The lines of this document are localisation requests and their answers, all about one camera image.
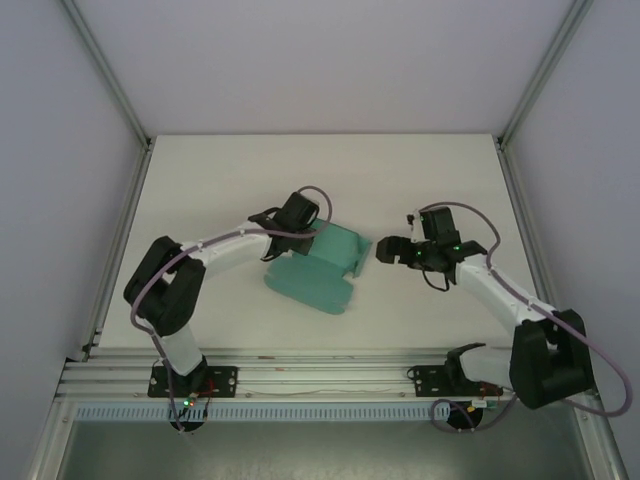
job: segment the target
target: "white wall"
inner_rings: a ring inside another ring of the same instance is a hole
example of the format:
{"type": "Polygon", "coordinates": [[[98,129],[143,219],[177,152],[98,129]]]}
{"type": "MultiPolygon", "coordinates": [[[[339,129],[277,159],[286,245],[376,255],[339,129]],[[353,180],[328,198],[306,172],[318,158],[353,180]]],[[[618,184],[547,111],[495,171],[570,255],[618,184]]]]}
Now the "white wall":
{"type": "Polygon", "coordinates": [[[499,133],[571,0],[78,0],[147,131],[499,133]]]}
{"type": "MultiPolygon", "coordinates": [[[[640,2],[596,1],[514,145],[562,306],[640,391],[640,2]]],[[[608,408],[616,375],[595,359],[608,408]]],[[[612,422],[640,478],[640,402],[612,422]]]]}
{"type": "Polygon", "coordinates": [[[0,477],[80,346],[139,145],[58,2],[0,2],[0,477]]]}

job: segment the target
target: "white panel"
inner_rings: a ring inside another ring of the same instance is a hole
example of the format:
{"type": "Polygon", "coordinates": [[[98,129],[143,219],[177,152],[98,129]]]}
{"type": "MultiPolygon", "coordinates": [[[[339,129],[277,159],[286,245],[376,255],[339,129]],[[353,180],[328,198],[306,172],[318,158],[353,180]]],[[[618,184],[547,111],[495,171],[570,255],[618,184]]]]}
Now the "white panel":
{"type": "MultiPolygon", "coordinates": [[[[409,235],[406,214],[440,200],[485,211],[504,235],[497,262],[532,291],[522,243],[489,135],[159,137],[120,270],[101,347],[150,347],[129,323],[122,292],[153,240],[208,238],[282,205],[300,186],[330,194],[334,222],[377,242],[409,235]]],[[[464,238],[490,230],[455,209],[464,238]]],[[[348,310],[328,315],[270,290],[256,259],[202,288],[191,328],[202,347],[349,350],[510,345],[506,331],[462,289],[431,290],[421,274],[373,251],[348,310]]]]}
{"type": "Polygon", "coordinates": [[[81,0],[150,134],[493,132],[570,0],[81,0]]]}
{"type": "Polygon", "coordinates": [[[139,146],[56,2],[0,3],[0,465],[23,478],[77,355],[139,146]]]}
{"type": "MultiPolygon", "coordinates": [[[[640,3],[595,2],[515,143],[562,306],[640,389],[640,3]]],[[[624,392],[594,354],[603,400],[624,392]]],[[[640,478],[640,406],[611,422],[640,478]]]]}

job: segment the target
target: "green foam block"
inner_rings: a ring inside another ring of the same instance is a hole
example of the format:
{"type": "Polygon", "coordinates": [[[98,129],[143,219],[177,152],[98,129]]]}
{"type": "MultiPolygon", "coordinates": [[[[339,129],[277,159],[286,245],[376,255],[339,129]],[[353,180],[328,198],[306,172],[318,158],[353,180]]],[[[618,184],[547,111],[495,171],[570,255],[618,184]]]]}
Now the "green foam block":
{"type": "MultiPolygon", "coordinates": [[[[324,220],[316,219],[313,228],[324,220]]],[[[353,285],[343,277],[360,275],[371,240],[335,224],[313,240],[308,255],[294,253],[271,262],[264,281],[269,288],[325,313],[345,311],[353,285]]]]}

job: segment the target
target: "white table surface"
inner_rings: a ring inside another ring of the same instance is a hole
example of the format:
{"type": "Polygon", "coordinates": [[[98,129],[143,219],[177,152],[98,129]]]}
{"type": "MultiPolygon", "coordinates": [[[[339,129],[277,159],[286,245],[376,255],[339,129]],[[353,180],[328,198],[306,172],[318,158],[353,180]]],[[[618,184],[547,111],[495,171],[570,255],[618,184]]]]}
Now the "white table surface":
{"type": "MultiPolygon", "coordinates": [[[[203,285],[190,322],[201,347],[275,353],[510,345],[471,295],[455,286],[434,291],[420,272],[374,255],[382,237],[409,235],[406,214],[414,208],[467,202],[503,235],[497,263],[533,292],[490,135],[251,135],[158,137],[100,346],[151,346],[129,323],[122,292],[153,240],[209,238],[282,205],[307,184],[329,193],[334,223],[374,242],[361,277],[346,277],[355,286],[348,310],[328,315],[270,290],[262,279],[268,264],[256,260],[203,285]]],[[[463,239],[491,245],[480,219],[461,209],[453,214],[463,239]]]]}

